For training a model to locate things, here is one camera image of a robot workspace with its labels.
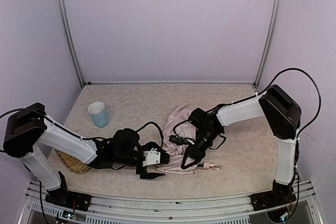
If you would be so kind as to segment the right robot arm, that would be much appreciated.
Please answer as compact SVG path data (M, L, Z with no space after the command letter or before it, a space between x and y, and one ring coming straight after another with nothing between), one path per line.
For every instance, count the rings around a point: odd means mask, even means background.
M300 106L278 85L252 97L229 104L220 104L204 111L196 108L187 122L196 128L196 138L183 155L181 169L201 163L206 151L213 148L217 137L224 137L225 128L250 126L261 121L268 125L277 143L277 166L271 194L287 196L297 176L299 156Z

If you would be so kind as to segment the pink folding umbrella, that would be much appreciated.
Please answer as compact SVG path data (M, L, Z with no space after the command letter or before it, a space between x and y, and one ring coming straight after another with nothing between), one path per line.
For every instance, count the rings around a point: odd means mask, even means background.
M189 168L182 169L182 161L188 146L192 145L196 137L196 127L188 122L192 109L187 103L177 106L167 118L163 128L163 149L169 154L168 164L159 165L156 170L166 174L191 175L197 169L221 170L219 164L200 162Z

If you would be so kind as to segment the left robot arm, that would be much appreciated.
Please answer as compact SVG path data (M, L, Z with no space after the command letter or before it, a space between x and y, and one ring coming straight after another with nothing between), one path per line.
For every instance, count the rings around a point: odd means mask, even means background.
M50 195L69 192L65 177L56 172L39 145L46 145L68 154L94 169L112 169L114 164L136 168L141 179L154 179L159 173L149 173L152 165L168 164L169 154L156 142L140 144L138 131L125 128L113 137L83 137L65 128L45 112L41 103L7 111L8 117L3 152L17 158L40 181Z

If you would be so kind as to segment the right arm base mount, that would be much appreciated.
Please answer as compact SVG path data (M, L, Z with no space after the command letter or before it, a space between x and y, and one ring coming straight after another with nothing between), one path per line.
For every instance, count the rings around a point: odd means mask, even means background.
M251 204L254 211L264 210L268 208L278 207L296 201L294 192L289 193L287 196L277 194L273 191L266 191L250 195Z

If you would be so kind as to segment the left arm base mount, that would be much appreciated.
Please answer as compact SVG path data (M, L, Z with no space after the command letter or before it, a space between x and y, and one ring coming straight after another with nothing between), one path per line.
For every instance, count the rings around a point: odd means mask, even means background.
M91 196L88 194L69 191L66 194L48 193L45 201L65 208L87 212L91 203Z

